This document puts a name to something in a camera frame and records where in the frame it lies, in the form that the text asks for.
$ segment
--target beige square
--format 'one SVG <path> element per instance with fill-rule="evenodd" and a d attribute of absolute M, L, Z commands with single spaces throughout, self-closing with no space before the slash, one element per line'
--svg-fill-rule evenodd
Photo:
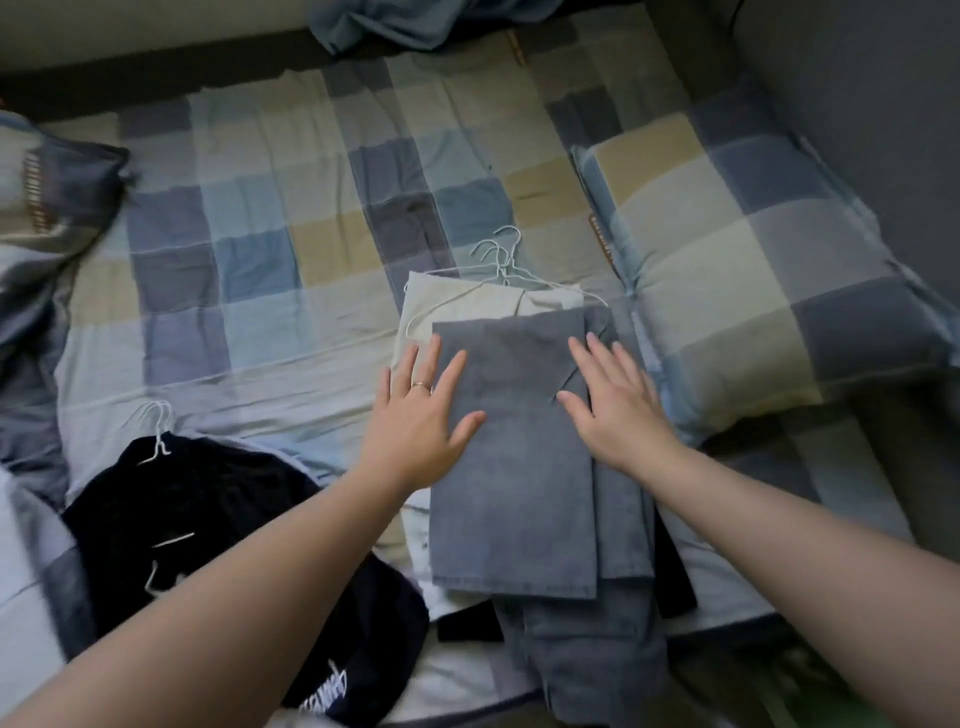
<path fill-rule="evenodd" d="M 588 213 L 584 189 L 566 157 L 517 170 L 502 181 L 522 229 Z"/>
<path fill-rule="evenodd" d="M 564 144 L 544 108 L 496 119 L 475 129 L 473 136 L 498 177 L 566 157 Z"/>
<path fill-rule="evenodd" d="M 706 155 L 648 182 L 617 213 L 647 265 L 744 216 Z"/>
<path fill-rule="evenodd" d="M 306 290 L 314 340 L 322 350 L 374 339 L 393 341 L 399 314 L 381 268 L 356 273 Z"/>
<path fill-rule="evenodd" d="M 703 154 L 689 120 L 676 113 L 604 142 L 596 160 L 620 206 L 644 184 Z"/>
<path fill-rule="evenodd" d="M 361 208 L 346 154 L 276 170 L 276 184 L 292 225 L 325 220 Z"/>
<path fill-rule="evenodd" d="M 516 63 L 458 73 L 444 81 L 444 92 L 456 118 L 471 127 L 514 116 L 522 109 L 542 108 L 529 71 Z"/>
<path fill-rule="evenodd" d="M 259 108 L 257 124 L 274 167 L 346 153 L 323 76 L 287 73 L 273 81 L 250 84 L 250 89 Z"/>
<path fill-rule="evenodd" d="M 565 285 L 579 284 L 608 303 L 623 295 L 623 284 L 604 255 L 587 214 L 523 228 L 517 257 L 537 276 Z"/>
<path fill-rule="evenodd" d="M 77 271 L 70 319 L 74 327 L 140 318 L 140 296 L 130 260 L 88 258 Z"/>
<path fill-rule="evenodd" d="M 665 356 L 790 305 L 746 220 L 649 266 L 637 292 Z"/>
<path fill-rule="evenodd" d="M 823 403 L 788 307 L 719 330 L 678 358 L 686 386 L 716 431 L 743 417 Z"/>
<path fill-rule="evenodd" d="M 380 254 L 363 212 L 291 226 L 300 279 L 322 285 L 382 267 Z"/>
<path fill-rule="evenodd" d="M 396 99 L 414 137 L 460 128 L 453 103 L 440 81 L 402 86 L 396 90 Z"/>

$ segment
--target left hand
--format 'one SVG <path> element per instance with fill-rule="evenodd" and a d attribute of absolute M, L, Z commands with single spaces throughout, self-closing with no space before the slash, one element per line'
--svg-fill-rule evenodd
<path fill-rule="evenodd" d="M 411 344 L 400 359 L 393 387 L 389 368 L 380 375 L 373 413 L 357 460 L 357 470 L 395 482 L 408 494 L 428 488 L 446 475 L 487 419 L 483 412 L 471 412 L 450 434 L 450 401 L 467 364 L 467 352 L 457 352 L 431 392 L 440 343 L 437 334 L 430 338 L 416 378 L 416 344 Z"/>

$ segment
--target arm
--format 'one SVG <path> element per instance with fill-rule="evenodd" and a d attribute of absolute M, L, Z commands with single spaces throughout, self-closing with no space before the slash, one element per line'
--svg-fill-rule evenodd
<path fill-rule="evenodd" d="M 442 477 L 483 422 L 472 413 L 448 436 L 466 353 L 432 395 L 411 388 L 416 355 L 404 355 L 392 393 L 383 373 L 354 470 L 90 647 L 3 728 L 263 726 L 400 505 Z M 435 337 L 420 379 L 433 381 L 439 355 Z"/>
<path fill-rule="evenodd" d="M 960 566 L 684 447 L 619 344 L 570 349 L 592 411 L 558 397 L 594 455 L 644 483 L 898 725 L 960 716 Z"/>

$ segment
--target clothing tag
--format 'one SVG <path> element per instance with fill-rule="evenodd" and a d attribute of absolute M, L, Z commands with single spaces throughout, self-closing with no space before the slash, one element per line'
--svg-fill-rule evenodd
<path fill-rule="evenodd" d="M 523 49 L 520 48 L 520 41 L 516 39 L 516 32 L 514 32 L 513 28 L 507 31 L 507 40 L 510 41 L 510 47 L 514 49 L 516 64 L 520 66 L 520 68 L 526 68 L 527 59 L 523 55 Z"/>
<path fill-rule="evenodd" d="M 616 270 L 616 266 L 613 265 L 613 253 L 610 250 L 610 244 L 607 242 L 607 238 L 604 237 L 603 231 L 600 230 L 600 224 L 597 222 L 596 215 L 589 216 L 590 226 L 593 228 L 593 234 L 597 236 L 597 242 L 600 244 L 600 249 L 603 251 L 603 255 L 607 257 L 607 262 L 610 263 L 610 267 L 618 278 L 620 274 Z"/>

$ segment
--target blue blanket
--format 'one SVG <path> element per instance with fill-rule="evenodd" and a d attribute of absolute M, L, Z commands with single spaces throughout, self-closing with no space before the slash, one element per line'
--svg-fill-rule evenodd
<path fill-rule="evenodd" d="M 441 45 L 459 18 L 539 23 L 563 0 L 320 0 L 310 13 L 310 30 L 337 55 L 366 33 L 428 51 Z"/>

